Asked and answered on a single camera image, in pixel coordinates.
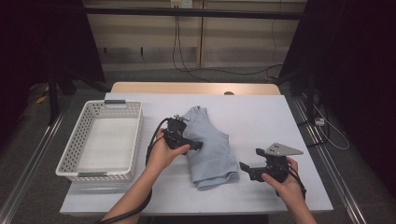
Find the person's hand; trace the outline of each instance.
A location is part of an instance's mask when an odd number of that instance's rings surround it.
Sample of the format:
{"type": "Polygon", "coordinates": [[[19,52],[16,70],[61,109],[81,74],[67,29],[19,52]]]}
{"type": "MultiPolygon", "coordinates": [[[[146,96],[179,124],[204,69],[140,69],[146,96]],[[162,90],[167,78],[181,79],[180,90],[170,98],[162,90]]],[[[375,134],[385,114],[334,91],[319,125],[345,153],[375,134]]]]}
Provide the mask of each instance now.
{"type": "Polygon", "coordinates": [[[155,143],[153,149],[151,150],[147,167],[153,168],[159,172],[170,165],[176,156],[181,155],[190,149],[190,145],[184,145],[176,149],[171,149],[166,144],[165,139],[163,139],[163,129],[160,129],[157,132],[156,139],[159,140],[155,143]]]}
{"type": "MultiPolygon", "coordinates": [[[[287,157],[288,163],[292,168],[291,171],[295,174],[298,172],[298,164],[292,158],[287,157]]],[[[305,204],[303,194],[301,192],[300,184],[291,175],[283,182],[279,183],[273,179],[268,174],[262,174],[262,179],[265,180],[269,185],[271,185],[279,194],[280,198],[283,200],[288,209],[292,210],[296,206],[301,206],[305,204]]]]}

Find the white table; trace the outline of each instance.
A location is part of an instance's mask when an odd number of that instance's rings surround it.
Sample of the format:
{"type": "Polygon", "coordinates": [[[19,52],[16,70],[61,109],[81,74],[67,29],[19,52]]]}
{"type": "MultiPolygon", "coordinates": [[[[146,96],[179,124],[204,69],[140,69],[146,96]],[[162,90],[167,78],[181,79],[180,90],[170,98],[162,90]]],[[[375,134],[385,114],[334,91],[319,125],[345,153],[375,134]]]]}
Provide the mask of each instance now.
{"type": "MultiPolygon", "coordinates": [[[[251,167],[264,166],[264,158],[255,153],[256,147],[267,148],[278,142],[302,150],[304,155],[292,157],[299,162],[300,177],[307,188],[307,205],[313,212],[332,210],[284,96],[108,93],[106,99],[143,103],[144,125],[135,176],[144,169],[147,145],[160,121],[200,105],[207,108],[212,124],[230,135],[230,148],[236,159],[251,167]]],[[[200,191],[191,183],[187,159],[177,157],[155,183],[151,202],[143,215],[271,214],[287,210],[270,186],[250,181],[245,172],[240,171],[240,177],[238,182],[200,191]]],[[[102,215],[131,185],[72,184],[60,212],[74,216],[102,215]]]]}

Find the table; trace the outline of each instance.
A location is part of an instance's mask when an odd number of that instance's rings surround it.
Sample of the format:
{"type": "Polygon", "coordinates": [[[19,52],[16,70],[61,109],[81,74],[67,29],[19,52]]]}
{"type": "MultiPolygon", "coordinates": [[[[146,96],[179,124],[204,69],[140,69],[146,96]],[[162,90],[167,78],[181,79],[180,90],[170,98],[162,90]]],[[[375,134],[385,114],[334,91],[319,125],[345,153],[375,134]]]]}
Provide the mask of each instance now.
{"type": "MultiPolygon", "coordinates": [[[[106,95],[106,99],[121,98],[143,102],[144,127],[135,176],[139,176],[144,169],[145,147],[153,130],[163,119],[162,117],[158,120],[159,116],[172,114],[175,108],[185,111],[191,104],[207,105],[212,124],[230,135],[230,148],[238,161],[252,167],[263,166],[263,158],[255,155],[255,148],[269,147],[274,142],[301,149],[304,155],[293,158],[301,164],[300,176],[308,190],[308,206],[313,211],[332,210],[329,197],[287,102],[275,85],[116,83],[112,92],[106,95]],[[236,95],[222,95],[226,91],[236,95]]],[[[237,183],[199,191],[190,181],[186,158],[177,157],[157,180],[153,188],[153,198],[143,215],[271,214],[287,210],[271,187],[250,181],[248,174],[243,172],[240,172],[240,177],[237,183]]],[[[73,216],[102,215],[130,186],[131,183],[106,186],[72,184],[61,213],[73,216]]]]}

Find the garment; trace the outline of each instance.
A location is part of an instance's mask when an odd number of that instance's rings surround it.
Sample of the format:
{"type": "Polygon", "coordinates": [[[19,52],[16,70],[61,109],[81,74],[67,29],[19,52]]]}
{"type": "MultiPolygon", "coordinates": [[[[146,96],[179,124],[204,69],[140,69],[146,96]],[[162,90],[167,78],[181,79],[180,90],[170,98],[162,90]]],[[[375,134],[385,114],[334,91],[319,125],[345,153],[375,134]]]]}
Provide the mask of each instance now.
{"type": "Polygon", "coordinates": [[[196,187],[208,189],[238,180],[238,163],[229,148],[229,136],[210,123],[206,108],[194,106],[183,117],[189,119],[184,137],[204,143],[200,150],[187,153],[196,187]]]}

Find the white plastic basket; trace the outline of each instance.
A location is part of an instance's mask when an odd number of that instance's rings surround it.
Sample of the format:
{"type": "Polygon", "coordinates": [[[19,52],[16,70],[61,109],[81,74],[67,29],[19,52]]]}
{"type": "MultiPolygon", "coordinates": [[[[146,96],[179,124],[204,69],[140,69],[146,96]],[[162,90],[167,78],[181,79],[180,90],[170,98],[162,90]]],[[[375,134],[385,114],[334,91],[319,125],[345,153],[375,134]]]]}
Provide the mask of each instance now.
{"type": "Polygon", "coordinates": [[[142,124],[140,102],[87,102],[56,175],[74,183],[132,181],[142,124]]]}

